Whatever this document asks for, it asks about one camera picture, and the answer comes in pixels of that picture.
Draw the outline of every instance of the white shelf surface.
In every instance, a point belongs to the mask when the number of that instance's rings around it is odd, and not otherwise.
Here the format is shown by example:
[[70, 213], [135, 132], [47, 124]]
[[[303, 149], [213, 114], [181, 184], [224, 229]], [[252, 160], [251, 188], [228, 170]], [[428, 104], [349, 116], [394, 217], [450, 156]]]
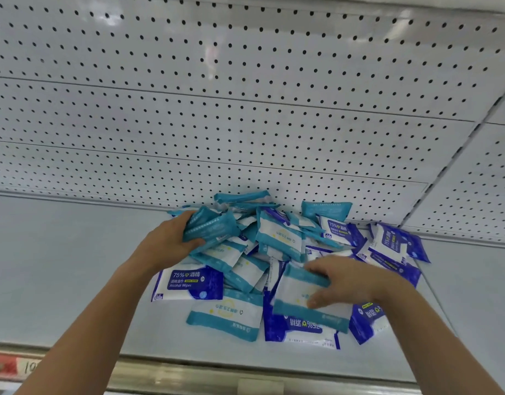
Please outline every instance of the white shelf surface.
[[[53, 345], [146, 232], [166, 218], [165, 212], [0, 196], [0, 342]], [[505, 387], [505, 373], [499, 371], [505, 369], [505, 343], [499, 341], [505, 338], [505, 267], [487, 273], [481, 267], [487, 260], [501, 266], [505, 250], [425, 243], [433, 260], [422, 265], [430, 285], [458, 335]], [[475, 270], [462, 270], [465, 264]], [[485, 281], [473, 280], [476, 273]], [[186, 325], [190, 301], [150, 303], [153, 285], [154, 280], [139, 303], [123, 354], [414, 381], [391, 330], [362, 346], [351, 335], [342, 336], [341, 351], [265, 343], [263, 332], [247, 343]], [[489, 287], [499, 298], [482, 295]], [[444, 318], [424, 279], [418, 289]], [[478, 310], [487, 318], [474, 328]], [[499, 323], [491, 318], [496, 314]]]

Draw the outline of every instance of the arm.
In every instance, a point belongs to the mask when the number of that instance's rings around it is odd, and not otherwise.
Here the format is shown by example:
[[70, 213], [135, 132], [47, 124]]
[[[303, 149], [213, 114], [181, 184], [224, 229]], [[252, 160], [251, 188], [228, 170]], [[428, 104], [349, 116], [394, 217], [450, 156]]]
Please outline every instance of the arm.
[[46, 354], [16, 395], [103, 395], [133, 314], [150, 279], [203, 239], [182, 242], [194, 211], [150, 232]]
[[382, 306], [424, 395], [505, 394], [422, 295], [398, 274], [339, 256], [316, 259], [306, 269], [331, 281], [309, 299], [309, 307], [368, 301]]

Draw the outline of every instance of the person's left hand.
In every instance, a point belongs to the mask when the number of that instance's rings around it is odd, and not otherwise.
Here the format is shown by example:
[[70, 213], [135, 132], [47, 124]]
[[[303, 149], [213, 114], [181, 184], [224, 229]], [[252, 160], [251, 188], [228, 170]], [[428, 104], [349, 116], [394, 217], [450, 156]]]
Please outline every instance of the person's left hand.
[[183, 231], [195, 212], [185, 211], [176, 218], [161, 223], [146, 235], [130, 260], [158, 272], [186, 258], [191, 251], [205, 243], [204, 239], [183, 242]]

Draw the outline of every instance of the person's right hand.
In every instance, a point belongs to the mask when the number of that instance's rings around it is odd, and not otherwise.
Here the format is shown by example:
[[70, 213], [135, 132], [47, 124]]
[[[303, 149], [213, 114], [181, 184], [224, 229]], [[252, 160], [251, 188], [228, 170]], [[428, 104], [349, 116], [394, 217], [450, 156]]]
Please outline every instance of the person's right hand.
[[379, 302], [391, 289], [408, 282], [387, 269], [346, 258], [326, 256], [308, 262], [305, 269], [328, 276], [328, 288], [315, 292], [307, 306], [315, 309], [333, 303]]

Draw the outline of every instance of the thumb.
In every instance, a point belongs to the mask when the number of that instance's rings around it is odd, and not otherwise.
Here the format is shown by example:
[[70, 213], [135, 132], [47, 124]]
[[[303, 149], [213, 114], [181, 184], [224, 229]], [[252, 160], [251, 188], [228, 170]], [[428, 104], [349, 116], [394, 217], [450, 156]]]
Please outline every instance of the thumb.
[[307, 301], [307, 307], [316, 309], [338, 302], [335, 290], [331, 287], [315, 292]]
[[198, 246], [204, 245], [204, 239], [192, 239], [189, 242], [183, 243], [183, 248], [187, 251], [187, 253], [195, 250]]

